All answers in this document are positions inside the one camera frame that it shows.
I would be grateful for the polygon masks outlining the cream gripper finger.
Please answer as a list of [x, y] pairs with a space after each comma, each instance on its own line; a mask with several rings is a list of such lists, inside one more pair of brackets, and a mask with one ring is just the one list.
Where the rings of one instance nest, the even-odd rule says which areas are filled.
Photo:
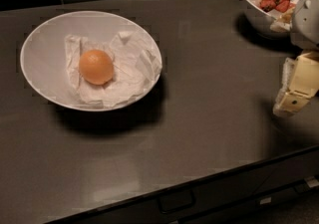
[[296, 59], [288, 91], [280, 103], [275, 100], [273, 113], [289, 117], [300, 112], [319, 92], [319, 52], [303, 51]]
[[276, 97], [276, 101], [278, 103], [282, 101], [284, 94], [288, 91], [288, 86], [294, 67], [295, 61], [291, 58], [287, 58], [283, 64], [281, 88]]

